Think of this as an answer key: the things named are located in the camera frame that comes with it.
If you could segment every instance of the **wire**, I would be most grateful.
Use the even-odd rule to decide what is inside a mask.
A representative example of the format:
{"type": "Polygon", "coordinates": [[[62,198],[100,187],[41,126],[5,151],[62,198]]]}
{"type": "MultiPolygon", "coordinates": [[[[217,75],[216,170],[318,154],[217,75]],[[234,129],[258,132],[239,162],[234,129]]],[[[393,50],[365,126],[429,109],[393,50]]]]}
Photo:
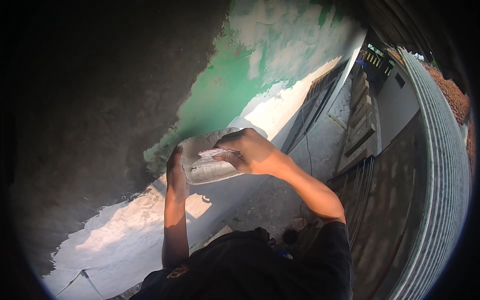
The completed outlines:
{"type": "MultiPolygon", "coordinates": [[[[305,139],[307,140],[307,151],[308,151],[308,157],[310,159],[310,176],[313,176],[313,171],[312,171],[312,155],[310,154],[310,149],[308,147],[308,135],[307,135],[307,128],[305,127],[305,119],[304,119],[304,116],[303,116],[303,109],[301,109],[301,120],[302,120],[302,126],[305,128],[305,139]]],[[[305,202],[302,200],[301,203],[300,203],[300,216],[302,218],[303,217],[303,214],[301,213],[301,205],[304,204],[305,202]]]]}
{"type": "MultiPolygon", "coordinates": [[[[302,125],[305,127],[305,119],[303,118],[303,108],[301,109],[301,120],[302,120],[302,125]]],[[[307,151],[308,151],[308,157],[310,159],[310,176],[313,176],[312,172],[312,155],[310,154],[310,149],[308,148],[308,135],[307,135],[307,128],[305,127],[305,139],[307,140],[307,151]]]]}

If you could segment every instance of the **white painted wall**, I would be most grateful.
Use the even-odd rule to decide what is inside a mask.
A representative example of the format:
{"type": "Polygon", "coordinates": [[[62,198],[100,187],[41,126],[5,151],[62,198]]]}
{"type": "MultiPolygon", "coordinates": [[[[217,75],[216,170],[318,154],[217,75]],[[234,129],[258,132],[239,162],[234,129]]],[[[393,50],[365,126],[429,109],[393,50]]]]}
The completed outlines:
{"type": "Polygon", "coordinates": [[[417,95],[407,72],[399,63],[395,63],[390,75],[377,96],[380,126],[382,128],[382,150],[405,127],[419,110],[417,95]],[[395,79],[399,73],[405,84],[403,88],[395,79]]]}
{"type": "MultiPolygon", "coordinates": [[[[309,19],[304,20],[307,22],[305,24],[307,28],[318,27],[319,13],[318,7],[312,9],[309,19]]],[[[310,61],[315,62],[316,67],[312,68],[313,65],[310,64],[305,66],[305,68],[312,68],[312,71],[308,71],[291,87],[288,82],[281,81],[274,84],[268,91],[256,95],[241,115],[230,123],[230,126],[253,126],[262,131],[276,147],[281,148],[312,81],[333,68],[342,59],[351,57],[332,97],[325,105],[329,108],[350,72],[366,35],[365,30],[361,29],[356,22],[349,21],[347,17],[342,22],[345,23],[341,27],[341,33],[347,35],[348,39],[339,42],[338,39],[341,38],[339,36],[342,35],[326,30],[315,40],[317,43],[325,43],[320,49],[328,48],[329,52],[334,53],[333,56],[322,58],[323,50],[315,52],[316,60],[310,59],[310,61]]],[[[249,19],[237,20],[236,23],[236,26],[244,27],[240,33],[246,39],[259,36],[249,30],[264,30],[262,26],[255,25],[257,22],[251,23],[249,19]]],[[[288,26],[288,22],[278,25],[288,26]]],[[[301,60],[304,51],[317,49],[315,48],[317,46],[306,45],[301,41],[294,45],[287,43],[286,47],[288,51],[285,48],[279,48],[278,51],[279,57],[294,56],[288,61],[301,60]]],[[[281,61],[275,60],[270,63],[281,67],[279,65],[281,61]]],[[[286,74],[289,74],[288,72],[295,69],[295,64],[285,67],[286,74]]],[[[267,178],[264,175],[247,174],[220,182],[191,186],[191,195],[186,203],[189,244],[192,246],[209,234],[267,178]]],[[[128,203],[122,202],[104,207],[99,215],[86,221],[84,229],[68,236],[68,239],[60,245],[58,253],[52,256],[55,270],[43,280],[53,294],[65,288],[82,269],[86,270],[103,297],[111,298],[143,281],[150,272],[162,268],[165,189],[162,188],[161,182],[165,182],[164,177],[143,193],[134,195],[128,203]]],[[[86,280],[80,280],[68,291],[62,293],[59,299],[97,299],[97,296],[86,280]]]]}

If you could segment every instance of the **window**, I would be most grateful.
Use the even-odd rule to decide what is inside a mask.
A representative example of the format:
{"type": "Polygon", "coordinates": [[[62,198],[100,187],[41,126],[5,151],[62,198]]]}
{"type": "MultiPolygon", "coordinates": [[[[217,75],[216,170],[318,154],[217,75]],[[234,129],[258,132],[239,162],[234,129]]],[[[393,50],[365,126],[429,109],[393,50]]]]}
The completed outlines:
{"type": "Polygon", "coordinates": [[[375,52],[376,54],[380,55],[381,57],[384,56],[384,54],[379,49],[375,48],[372,44],[368,44],[367,47],[373,52],[375,52]]]}
{"type": "Polygon", "coordinates": [[[395,75],[395,80],[396,82],[398,82],[398,85],[400,86],[400,88],[402,88],[405,84],[405,80],[403,80],[402,76],[400,76],[400,73],[397,73],[395,75]]]}

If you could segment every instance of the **finger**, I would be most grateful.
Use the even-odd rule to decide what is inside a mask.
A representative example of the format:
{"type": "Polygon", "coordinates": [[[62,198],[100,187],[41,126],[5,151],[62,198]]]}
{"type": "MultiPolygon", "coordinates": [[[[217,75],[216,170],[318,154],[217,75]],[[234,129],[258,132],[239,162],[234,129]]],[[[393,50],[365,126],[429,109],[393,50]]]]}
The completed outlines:
{"type": "Polygon", "coordinates": [[[222,138],[216,142],[213,148],[224,147],[224,148],[229,148],[235,151],[240,151],[240,147],[241,147],[240,138],[241,136],[230,137],[226,139],[222,138]]]}
{"type": "Polygon", "coordinates": [[[180,146],[176,146],[173,149],[172,154],[170,155],[170,157],[168,158],[168,161],[167,161],[167,169],[172,169],[177,164],[180,163],[182,152],[183,152],[183,148],[180,147],[180,146]]]}
{"type": "Polygon", "coordinates": [[[225,134],[224,136],[222,136],[221,139],[219,139],[216,142],[213,148],[226,147],[226,148],[233,149],[232,147],[235,147],[235,145],[237,145],[237,148],[238,148],[238,140],[247,133],[248,129],[253,129],[253,128],[243,128],[242,130],[225,134]]]}
{"type": "Polygon", "coordinates": [[[226,161],[230,163],[235,169],[237,169],[237,171],[240,171],[242,173],[251,173],[251,170],[248,167],[247,163],[232,152],[217,154],[213,157],[213,159],[218,161],[226,161]]]}

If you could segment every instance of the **gray concrete wall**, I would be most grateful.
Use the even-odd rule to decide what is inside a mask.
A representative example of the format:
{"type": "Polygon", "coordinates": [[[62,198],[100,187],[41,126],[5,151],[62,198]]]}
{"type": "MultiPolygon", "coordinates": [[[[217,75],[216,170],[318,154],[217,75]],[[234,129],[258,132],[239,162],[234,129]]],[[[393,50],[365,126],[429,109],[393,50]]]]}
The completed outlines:
{"type": "Polygon", "coordinates": [[[368,204],[351,249],[354,299],[366,299],[374,290],[373,299],[385,299],[413,247],[427,156],[422,119],[415,118],[374,160],[368,204]]]}
{"type": "Polygon", "coordinates": [[[412,82],[399,62],[395,64],[378,93],[377,103],[382,131],[382,148],[385,149],[420,108],[412,82]],[[402,88],[395,80],[397,73],[405,81],[402,88]]]}

